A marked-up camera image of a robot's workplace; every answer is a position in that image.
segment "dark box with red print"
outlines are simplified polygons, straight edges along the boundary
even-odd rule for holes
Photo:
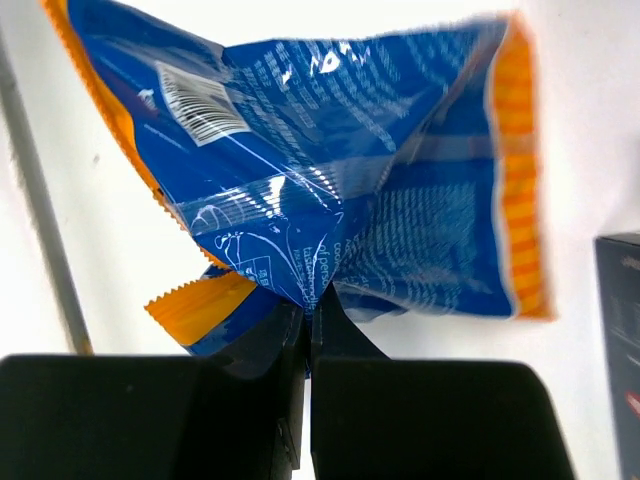
[[[640,480],[640,233],[598,238],[609,381],[624,480]]]

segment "gray strip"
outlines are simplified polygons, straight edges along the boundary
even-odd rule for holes
[[[87,333],[69,263],[62,245],[60,230],[55,219],[40,159],[33,141],[27,115],[18,92],[6,47],[0,35],[0,103],[9,137],[13,143],[15,161],[23,177],[27,203],[35,220],[38,240],[42,248],[54,295],[62,310],[67,333],[76,353],[91,354]]]

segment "wrinkled plastic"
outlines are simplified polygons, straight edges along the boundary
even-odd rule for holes
[[[108,0],[45,5],[221,264],[308,312],[333,281],[359,320],[549,316],[518,22],[224,48]]]

